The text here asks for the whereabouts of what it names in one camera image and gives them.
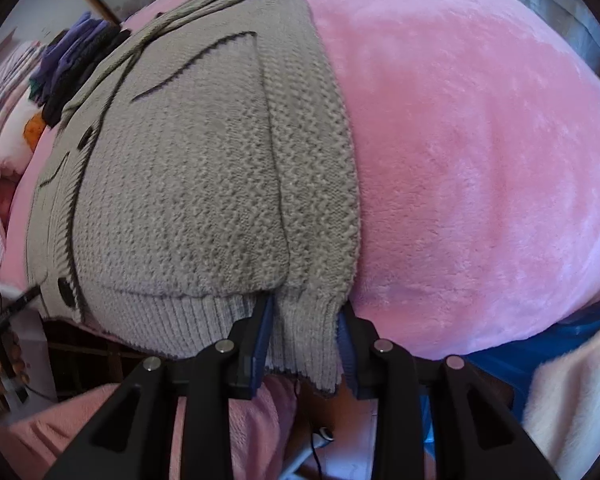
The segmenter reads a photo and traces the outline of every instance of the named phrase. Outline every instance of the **pink fleece blanket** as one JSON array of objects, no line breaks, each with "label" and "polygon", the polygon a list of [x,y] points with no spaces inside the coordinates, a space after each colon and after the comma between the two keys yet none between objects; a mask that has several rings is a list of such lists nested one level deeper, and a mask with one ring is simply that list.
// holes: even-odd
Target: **pink fleece blanket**
[{"label": "pink fleece blanket", "polygon": [[[32,418],[0,426],[0,452],[21,480],[42,480],[49,467],[116,389],[108,384],[58,404]],[[180,478],[186,399],[180,399],[171,445],[170,480]],[[296,413],[293,384],[267,376],[251,401],[229,402],[235,480],[276,480]]]},{"label": "pink fleece blanket", "polygon": [[440,358],[599,299],[600,81],[567,44],[516,0],[307,2],[356,150],[356,312]]}]

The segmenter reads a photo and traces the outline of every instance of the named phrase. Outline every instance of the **blue fabric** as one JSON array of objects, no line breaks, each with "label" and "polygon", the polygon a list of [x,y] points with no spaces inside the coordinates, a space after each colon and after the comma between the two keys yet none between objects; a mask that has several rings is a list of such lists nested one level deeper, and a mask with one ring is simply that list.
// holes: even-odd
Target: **blue fabric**
[{"label": "blue fabric", "polygon": [[[58,61],[69,47],[74,44],[75,40],[85,31],[85,29],[93,29],[93,25],[90,23],[90,17],[91,13],[89,11],[85,12],[58,43],[53,46],[48,46],[45,49],[38,70],[36,70],[30,78],[38,84],[40,92],[45,91],[45,86],[48,86],[50,89],[51,78],[58,66]],[[44,104],[41,94],[35,96],[35,101],[39,105]]]},{"label": "blue fabric", "polygon": [[75,59],[82,49],[91,43],[93,38],[107,28],[107,25],[109,25],[109,22],[106,22],[105,20],[87,20],[82,24],[84,27],[82,34],[78,36],[67,51],[62,54],[61,58],[58,60],[58,65],[51,76],[51,84],[45,85],[43,89],[42,98],[45,101],[48,100],[49,96],[58,86],[60,76],[74,65]]},{"label": "blue fabric", "polygon": [[[596,335],[599,330],[600,306],[595,305],[572,314],[529,339],[511,341],[464,357],[476,367],[513,388],[511,411],[521,422],[536,368],[575,350]],[[425,449],[435,456],[428,397],[421,398],[421,407]]]}]

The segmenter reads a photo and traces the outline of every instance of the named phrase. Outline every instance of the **metal pin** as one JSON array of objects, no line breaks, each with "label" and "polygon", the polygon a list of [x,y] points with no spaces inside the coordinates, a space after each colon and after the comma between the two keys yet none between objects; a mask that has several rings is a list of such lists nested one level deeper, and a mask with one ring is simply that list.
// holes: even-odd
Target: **metal pin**
[{"label": "metal pin", "polygon": [[162,365],[162,361],[160,361],[159,357],[151,356],[142,361],[142,366],[147,372],[153,372],[157,370]]},{"label": "metal pin", "polygon": [[453,370],[462,370],[464,368],[464,359],[457,355],[450,355],[446,358],[446,365]]},{"label": "metal pin", "polygon": [[216,343],[216,350],[221,354],[225,354],[234,349],[234,342],[230,339],[221,339]]},{"label": "metal pin", "polygon": [[381,353],[385,353],[393,350],[394,344],[388,339],[377,339],[374,341],[374,348]]}]

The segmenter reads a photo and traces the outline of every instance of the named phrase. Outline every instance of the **floor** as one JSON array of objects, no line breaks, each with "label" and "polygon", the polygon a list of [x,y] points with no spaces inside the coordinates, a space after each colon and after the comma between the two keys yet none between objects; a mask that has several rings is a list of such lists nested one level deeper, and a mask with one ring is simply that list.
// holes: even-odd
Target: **floor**
[{"label": "floor", "polygon": [[[378,403],[357,400],[343,384],[335,397],[325,399],[316,395],[309,384],[303,383],[298,395],[298,416],[292,438],[308,439],[306,421],[314,427],[325,426],[333,432],[334,441],[317,450],[322,476],[331,480],[369,480],[376,440]],[[434,463],[428,456],[426,478],[435,478]],[[309,457],[298,470],[302,478],[318,480],[317,465]]]}]

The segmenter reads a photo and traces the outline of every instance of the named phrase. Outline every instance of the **knit texture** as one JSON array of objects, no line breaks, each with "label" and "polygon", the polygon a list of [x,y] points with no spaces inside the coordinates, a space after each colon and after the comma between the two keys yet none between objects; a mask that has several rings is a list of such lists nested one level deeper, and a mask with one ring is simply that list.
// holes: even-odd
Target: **knit texture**
[{"label": "knit texture", "polygon": [[27,237],[46,314],[186,357],[273,290],[269,367],[333,391],[358,191],[306,3],[191,0],[155,21],[65,108]]}]

